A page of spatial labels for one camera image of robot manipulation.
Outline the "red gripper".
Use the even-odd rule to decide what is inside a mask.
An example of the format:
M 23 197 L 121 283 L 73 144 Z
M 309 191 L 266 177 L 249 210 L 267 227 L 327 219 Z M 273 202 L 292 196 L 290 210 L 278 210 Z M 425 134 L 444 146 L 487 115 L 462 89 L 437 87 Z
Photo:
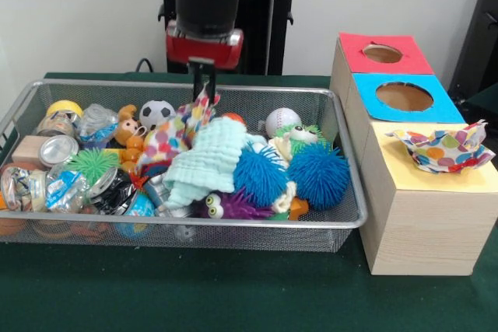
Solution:
M 234 69 L 237 67 L 244 42 L 242 30 L 234 29 L 225 37 L 200 38 L 183 33 L 172 19 L 166 28 L 167 57 L 171 61 L 187 64 L 191 58 L 201 58 L 213 61 L 207 64 L 207 93 L 209 103 L 215 102 L 216 96 L 216 68 Z M 201 62 L 192 62 L 193 100 L 204 89 L 204 65 Z

